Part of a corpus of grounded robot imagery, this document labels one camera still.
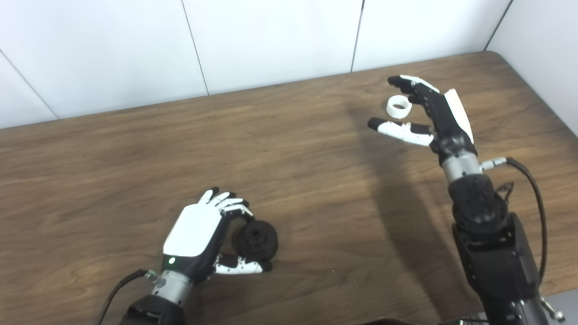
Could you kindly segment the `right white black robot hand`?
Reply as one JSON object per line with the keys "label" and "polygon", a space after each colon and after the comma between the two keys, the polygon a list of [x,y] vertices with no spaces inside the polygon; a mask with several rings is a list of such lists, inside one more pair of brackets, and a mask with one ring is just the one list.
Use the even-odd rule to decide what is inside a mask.
{"label": "right white black robot hand", "polygon": [[372,117],[368,128],[403,142],[430,147],[442,164],[461,153],[478,155],[469,120],[454,89],[441,93],[425,80],[408,75],[388,77],[389,85],[398,88],[411,104],[421,105],[430,118],[433,130],[424,124],[401,123]]}

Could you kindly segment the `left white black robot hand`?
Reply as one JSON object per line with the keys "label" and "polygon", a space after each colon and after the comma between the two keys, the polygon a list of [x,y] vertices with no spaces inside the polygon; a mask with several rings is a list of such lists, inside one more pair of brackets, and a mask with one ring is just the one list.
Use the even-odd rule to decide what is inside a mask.
{"label": "left white black robot hand", "polygon": [[248,206],[243,198],[231,192],[221,193],[218,187],[205,191],[197,203],[182,210],[168,234],[161,270],[182,274],[193,285],[207,281],[214,274],[271,272],[270,261],[220,251],[233,220],[255,220]]}

